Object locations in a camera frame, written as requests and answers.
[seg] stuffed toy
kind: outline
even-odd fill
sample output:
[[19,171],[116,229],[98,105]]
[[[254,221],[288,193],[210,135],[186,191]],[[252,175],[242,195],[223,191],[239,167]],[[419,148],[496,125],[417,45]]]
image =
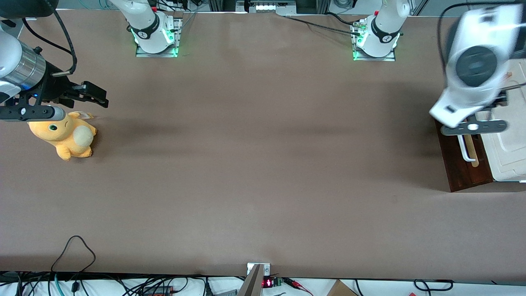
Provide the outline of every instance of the stuffed toy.
[[90,157],[90,147],[97,129],[81,118],[93,116],[84,112],[70,112],[61,121],[31,121],[29,128],[40,139],[57,148],[61,159],[69,161],[71,156]]

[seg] green led light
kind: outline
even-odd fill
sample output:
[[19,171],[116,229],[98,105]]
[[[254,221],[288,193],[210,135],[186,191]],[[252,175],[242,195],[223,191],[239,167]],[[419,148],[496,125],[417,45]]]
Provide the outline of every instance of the green led light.
[[174,34],[170,31],[163,30],[163,35],[165,36],[166,42],[172,43],[174,40]]

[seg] white floor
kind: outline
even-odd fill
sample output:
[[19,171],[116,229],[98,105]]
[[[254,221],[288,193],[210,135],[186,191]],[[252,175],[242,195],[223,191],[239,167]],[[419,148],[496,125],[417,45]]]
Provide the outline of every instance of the white floor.
[[[327,279],[296,279],[301,285],[310,290],[314,296],[326,296],[335,280]],[[242,281],[237,278],[208,278],[210,287],[214,294],[220,294],[231,290],[238,290]],[[138,285],[144,280],[124,280],[129,288]],[[171,286],[174,290],[179,290],[185,284],[186,280],[174,279]],[[358,294],[354,280],[343,280],[343,282]],[[65,296],[71,296],[72,281],[59,282]],[[417,290],[413,286],[412,281],[375,281],[375,280],[360,280],[359,281],[363,296],[409,296],[414,293],[416,296],[428,296],[427,292]],[[449,284],[431,283],[428,285],[431,288],[445,288]],[[10,284],[0,287],[0,295],[15,295],[17,284]],[[121,296],[125,294],[124,288],[113,280],[88,280],[84,281],[84,286],[89,296]],[[51,282],[51,296],[60,296],[54,282]],[[178,296],[202,296],[204,283],[201,280],[189,279],[188,285],[184,288]],[[49,296],[47,292],[47,282],[39,283],[35,289],[34,296]],[[287,285],[274,287],[270,289],[263,289],[262,296],[275,296],[281,293],[286,293],[285,296],[309,296],[309,294],[292,289]],[[82,290],[76,293],[78,296],[85,296]],[[432,296],[524,296],[526,295],[526,287],[524,286],[510,286],[510,285],[489,285],[489,284],[462,284],[456,283],[453,289],[447,292],[432,292]]]

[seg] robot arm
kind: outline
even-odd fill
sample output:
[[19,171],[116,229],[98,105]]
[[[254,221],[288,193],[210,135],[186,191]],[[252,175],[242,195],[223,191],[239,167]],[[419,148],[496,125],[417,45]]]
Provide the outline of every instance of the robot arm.
[[[135,41],[146,53],[164,51],[175,42],[174,19],[162,12],[154,12],[148,0],[112,0],[125,15]],[[49,16],[58,0],[2,0],[0,17],[23,18]],[[106,91],[93,83],[72,83],[62,72],[47,62],[41,48],[30,48],[0,28],[0,120],[58,121],[64,110],[41,105],[54,102],[72,108],[74,101],[89,101],[108,107]],[[35,98],[34,105],[29,104]]]
[[175,42],[174,17],[153,12],[148,0],[110,0],[124,14],[135,41],[147,53],[160,53]]
[[525,21],[524,4],[519,3],[471,10],[461,16],[447,40],[447,86],[429,111],[435,119],[454,129],[493,104],[502,90],[508,60],[524,53]]
[[[55,121],[62,120],[64,110],[42,106],[54,102],[72,108],[73,100],[89,101],[108,107],[106,91],[84,81],[75,84],[67,76],[54,76],[62,70],[47,62],[35,49],[0,29],[0,120]],[[35,98],[34,105],[29,104]]]

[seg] table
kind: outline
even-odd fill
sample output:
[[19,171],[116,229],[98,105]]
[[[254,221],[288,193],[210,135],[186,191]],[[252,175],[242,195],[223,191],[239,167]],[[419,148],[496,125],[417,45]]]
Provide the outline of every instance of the table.
[[[525,194],[447,192],[428,115],[443,87],[435,18],[410,17],[397,61],[375,63],[353,61],[344,34],[274,14],[199,14],[173,59],[136,58],[119,12],[60,14],[70,79],[110,104],[76,104],[97,116],[89,159],[64,162],[25,123],[0,123],[1,270],[49,270],[79,234],[99,272],[242,275],[259,261],[291,277],[526,275]],[[33,27],[67,45],[54,18]],[[77,241],[57,269],[89,259]]]

